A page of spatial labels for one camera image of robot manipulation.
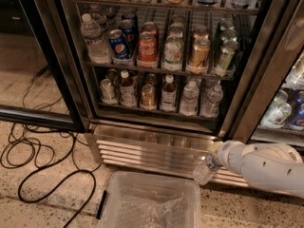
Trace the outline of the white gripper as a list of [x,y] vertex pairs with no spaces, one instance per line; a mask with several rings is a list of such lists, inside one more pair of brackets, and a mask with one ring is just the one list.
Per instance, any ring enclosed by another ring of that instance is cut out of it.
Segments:
[[207,147],[211,153],[218,152],[218,159],[226,169],[239,169],[245,144],[242,142],[213,142]]

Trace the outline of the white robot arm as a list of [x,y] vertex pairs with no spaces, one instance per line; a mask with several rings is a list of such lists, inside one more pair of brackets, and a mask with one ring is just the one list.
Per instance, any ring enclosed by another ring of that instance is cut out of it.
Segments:
[[219,165],[241,175],[250,186],[304,198],[304,162],[288,144],[227,141],[207,149]]

